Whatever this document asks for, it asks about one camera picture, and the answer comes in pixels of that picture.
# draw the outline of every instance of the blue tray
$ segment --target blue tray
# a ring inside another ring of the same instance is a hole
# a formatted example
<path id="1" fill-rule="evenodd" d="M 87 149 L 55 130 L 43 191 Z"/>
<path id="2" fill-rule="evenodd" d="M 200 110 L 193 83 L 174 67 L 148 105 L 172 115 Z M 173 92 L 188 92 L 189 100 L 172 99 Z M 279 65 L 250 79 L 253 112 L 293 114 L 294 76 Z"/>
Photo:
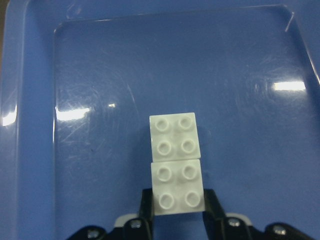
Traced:
<path id="1" fill-rule="evenodd" d="M 260 230 L 320 236 L 320 2 L 12 0 L 0 234 L 111 231 L 151 187 L 149 116 L 195 112 L 205 188 Z M 154 239 L 206 239 L 200 213 Z"/>

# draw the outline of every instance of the blue surface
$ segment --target blue surface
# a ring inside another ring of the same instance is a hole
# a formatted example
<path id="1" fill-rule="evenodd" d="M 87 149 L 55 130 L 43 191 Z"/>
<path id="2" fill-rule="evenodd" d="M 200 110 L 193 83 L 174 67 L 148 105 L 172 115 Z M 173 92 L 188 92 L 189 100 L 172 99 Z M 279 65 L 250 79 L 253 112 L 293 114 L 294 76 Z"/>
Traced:
<path id="1" fill-rule="evenodd" d="M 203 184 L 225 210 L 318 238 L 320 2 L 126 3 L 10 2 L 1 236 L 110 231 L 151 187 L 149 115 L 195 112 Z M 157 217 L 154 231 L 206 239 L 199 213 Z"/>

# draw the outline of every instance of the white toy brick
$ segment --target white toy brick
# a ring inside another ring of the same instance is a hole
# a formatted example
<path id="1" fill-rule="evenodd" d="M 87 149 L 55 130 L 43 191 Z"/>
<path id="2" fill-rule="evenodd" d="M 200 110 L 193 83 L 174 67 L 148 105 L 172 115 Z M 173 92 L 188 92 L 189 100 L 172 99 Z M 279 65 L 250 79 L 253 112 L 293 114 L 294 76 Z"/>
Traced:
<path id="1" fill-rule="evenodd" d="M 156 216 L 205 210 L 199 159 L 152 162 L 151 176 Z"/>
<path id="2" fill-rule="evenodd" d="M 194 112 L 150 116 L 153 162 L 201 157 Z"/>

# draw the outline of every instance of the silver screw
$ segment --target silver screw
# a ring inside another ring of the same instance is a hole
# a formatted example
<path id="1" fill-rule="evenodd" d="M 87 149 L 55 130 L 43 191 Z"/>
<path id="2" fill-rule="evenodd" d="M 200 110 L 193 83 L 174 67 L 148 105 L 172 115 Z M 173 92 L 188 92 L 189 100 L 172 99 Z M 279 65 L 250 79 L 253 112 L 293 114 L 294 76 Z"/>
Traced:
<path id="1" fill-rule="evenodd" d="M 95 239 L 99 237 L 99 231 L 97 229 L 89 229 L 88 230 L 88 239 Z"/>
<path id="2" fill-rule="evenodd" d="M 141 227 L 141 221 L 140 220 L 132 220 L 130 222 L 130 226 L 132 229 L 139 229 Z"/>
<path id="3" fill-rule="evenodd" d="M 237 218 L 229 218 L 228 223 L 232 227 L 239 227 L 240 226 L 240 221 Z"/>
<path id="4" fill-rule="evenodd" d="M 278 234 L 278 235 L 286 235 L 287 234 L 287 231 L 285 230 L 285 228 L 280 225 L 274 225 L 273 231 L 275 234 Z"/>

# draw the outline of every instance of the scratched blue plastic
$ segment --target scratched blue plastic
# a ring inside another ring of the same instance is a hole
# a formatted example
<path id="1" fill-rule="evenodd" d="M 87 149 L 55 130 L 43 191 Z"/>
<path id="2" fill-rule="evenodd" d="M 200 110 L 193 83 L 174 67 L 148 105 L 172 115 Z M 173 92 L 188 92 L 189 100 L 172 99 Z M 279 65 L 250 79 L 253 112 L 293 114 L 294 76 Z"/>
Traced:
<path id="1" fill-rule="evenodd" d="M 227 212 L 259 230 L 280 221 L 318 239 L 319 7 L 12 0 L 0 88 L 1 239 L 111 231 L 151 187 L 149 116 L 183 112 L 196 114 L 203 184 Z M 202 215 L 158 216 L 154 239 L 206 239 Z"/>

